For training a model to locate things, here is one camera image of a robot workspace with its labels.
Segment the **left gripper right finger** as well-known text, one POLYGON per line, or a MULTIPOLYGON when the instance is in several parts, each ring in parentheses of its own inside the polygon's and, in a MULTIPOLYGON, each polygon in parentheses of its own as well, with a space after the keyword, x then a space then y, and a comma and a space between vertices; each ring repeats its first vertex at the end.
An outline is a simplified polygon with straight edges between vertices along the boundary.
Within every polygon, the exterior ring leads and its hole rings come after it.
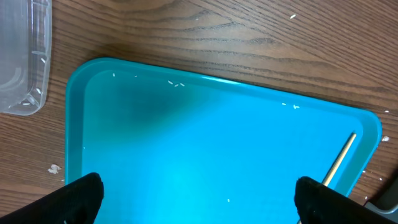
POLYGON ((294 203, 301 224, 394 224, 306 176, 296 181, 294 203))

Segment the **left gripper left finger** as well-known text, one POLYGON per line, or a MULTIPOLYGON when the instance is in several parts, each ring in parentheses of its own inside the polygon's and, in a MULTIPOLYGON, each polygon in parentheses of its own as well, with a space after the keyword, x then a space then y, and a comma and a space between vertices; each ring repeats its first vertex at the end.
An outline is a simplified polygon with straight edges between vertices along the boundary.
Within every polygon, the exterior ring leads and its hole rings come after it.
POLYGON ((104 199, 104 185, 96 172, 1 217, 2 224, 94 224, 104 199))

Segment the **wooden chopstick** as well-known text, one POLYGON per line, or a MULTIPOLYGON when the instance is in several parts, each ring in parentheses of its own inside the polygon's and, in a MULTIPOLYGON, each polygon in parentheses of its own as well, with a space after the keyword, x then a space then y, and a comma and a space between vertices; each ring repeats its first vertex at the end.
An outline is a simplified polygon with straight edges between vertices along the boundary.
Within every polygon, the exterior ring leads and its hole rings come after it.
POLYGON ((346 144, 344 145, 343 149, 341 152, 338 154, 338 157, 334 161, 333 165, 331 166, 330 170, 328 171, 326 177, 324 178, 322 184, 325 186, 328 186, 333 179, 333 177, 336 174, 336 171, 338 170, 339 166, 343 162, 343 159, 345 158, 346 154, 348 153, 350 147, 352 146, 352 143, 356 139, 357 134, 352 133, 349 139, 347 140, 346 144))

